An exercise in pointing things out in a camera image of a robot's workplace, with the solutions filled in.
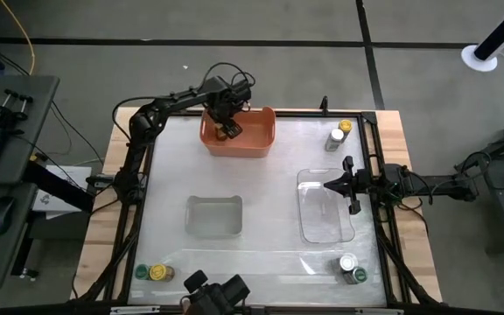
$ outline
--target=black floor stripe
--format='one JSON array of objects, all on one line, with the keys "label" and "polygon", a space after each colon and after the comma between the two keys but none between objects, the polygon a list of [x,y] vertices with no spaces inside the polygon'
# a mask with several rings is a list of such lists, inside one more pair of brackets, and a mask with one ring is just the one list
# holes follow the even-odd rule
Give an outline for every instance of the black floor stripe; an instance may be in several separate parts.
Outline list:
[{"label": "black floor stripe", "polygon": [[[36,45],[78,46],[229,46],[229,47],[336,47],[398,49],[462,49],[476,43],[367,42],[340,40],[232,40],[232,39],[133,39],[133,38],[31,38]],[[24,38],[0,37],[0,44],[26,44]]]},{"label": "black floor stripe", "polygon": [[[77,46],[229,46],[229,47],[336,47],[361,48],[359,41],[320,40],[224,40],[224,39],[103,39],[31,38],[35,45]],[[24,38],[1,38],[0,44],[26,44]]]},{"label": "black floor stripe", "polygon": [[374,48],[396,49],[464,49],[477,43],[414,43],[414,42],[373,42]]},{"label": "black floor stripe", "polygon": [[367,14],[365,12],[365,5],[363,0],[356,0],[357,15],[360,23],[360,33],[363,37],[363,45],[365,46],[365,56],[367,58],[368,79],[371,82],[373,90],[374,106],[376,109],[384,110],[384,100],[382,99],[381,83],[378,80],[378,73],[376,71],[375,52],[371,45],[371,34],[368,30]]}]

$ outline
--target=white lid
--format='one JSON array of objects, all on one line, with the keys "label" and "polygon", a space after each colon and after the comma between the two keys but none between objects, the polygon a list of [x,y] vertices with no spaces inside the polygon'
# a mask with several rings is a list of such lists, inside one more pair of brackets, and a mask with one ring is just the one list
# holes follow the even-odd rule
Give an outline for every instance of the white lid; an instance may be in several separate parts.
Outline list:
[{"label": "white lid", "polygon": [[332,130],[331,135],[332,135],[332,139],[335,141],[341,141],[341,139],[343,139],[343,137],[345,136],[343,131],[341,131],[340,129]]},{"label": "white lid", "polygon": [[339,266],[344,271],[350,271],[357,266],[357,258],[351,254],[345,254],[339,259]]}]

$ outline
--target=yellow lid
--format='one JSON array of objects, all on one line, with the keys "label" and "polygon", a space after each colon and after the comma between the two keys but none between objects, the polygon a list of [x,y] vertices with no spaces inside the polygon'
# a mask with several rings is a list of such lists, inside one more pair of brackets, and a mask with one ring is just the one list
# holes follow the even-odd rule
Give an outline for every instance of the yellow lid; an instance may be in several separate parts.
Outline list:
[{"label": "yellow lid", "polygon": [[151,280],[163,280],[166,275],[166,267],[163,264],[154,265],[149,270]]},{"label": "yellow lid", "polygon": [[351,122],[348,121],[347,119],[344,119],[342,120],[341,122],[339,122],[339,129],[343,132],[349,132],[351,131],[351,128],[353,126],[351,125]]}]

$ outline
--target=white base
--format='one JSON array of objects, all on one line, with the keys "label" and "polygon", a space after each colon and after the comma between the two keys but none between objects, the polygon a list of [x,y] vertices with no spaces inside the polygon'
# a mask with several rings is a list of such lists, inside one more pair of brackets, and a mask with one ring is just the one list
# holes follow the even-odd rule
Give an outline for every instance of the white base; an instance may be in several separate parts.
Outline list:
[{"label": "white base", "polygon": [[476,50],[477,45],[469,45],[462,50],[460,54],[464,63],[473,70],[480,72],[493,71],[497,67],[497,57],[490,60],[482,61],[476,58],[473,52]]}]

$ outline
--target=wooden table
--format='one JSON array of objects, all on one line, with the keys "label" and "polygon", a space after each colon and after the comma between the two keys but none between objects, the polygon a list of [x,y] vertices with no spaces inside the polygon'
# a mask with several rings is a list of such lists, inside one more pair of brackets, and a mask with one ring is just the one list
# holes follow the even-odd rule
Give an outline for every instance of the wooden table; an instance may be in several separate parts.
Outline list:
[{"label": "wooden table", "polygon": [[[128,121],[130,117],[137,111],[137,108],[120,108],[117,113],[118,123],[128,129]],[[396,163],[399,165],[407,165],[411,168],[410,155],[403,134],[402,120],[400,113],[393,110],[376,111],[378,118],[378,128],[381,136],[382,151],[386,163]],[[115,126],[112,130],[112,136],[108,145],[106,161],[103,168],[105,174],[116,174],[120,166],[123,164],[127,148],[127,139],[121,131]],[[101,193],[94,203],[94,207],[105,205],[116,198],[116,194],[112,189]],[[416,199],[407,199],[405,203],[408,206],[415,206]],[[82,295],[88,290],[90,285],[101,274],[112,255],[114,247],[114,239],[116,237],[116,229],[120,215],[120,203],[113,206],[108,206],[102,209],[91,217],[88,225],[87,236],[79,260],[79,267],[74,283],[75,288]],[[133,206],[129,211],[128,223],[126,224],[126,232],[131,227],[133,221]],[[427,290],[427,292],[436,300],[441,300],[440,290],[438,288],[437,273],[433,263],[429,239],[425,232],[425,225],[421,219],[412,212],[395,210],[396,223],[400,235],[400,243],[402,245],[402,253],[407,266],[417,278],[417,281]],[[392,282],[394,293],[397,298],[400,298],[400,286],[396,274],[396,268],[393,263],[388,260],[392,274]],[[114,297],[117,296],[123,280],[125,265],[122,263],[118,267],[118,272],[115,280]]]}]

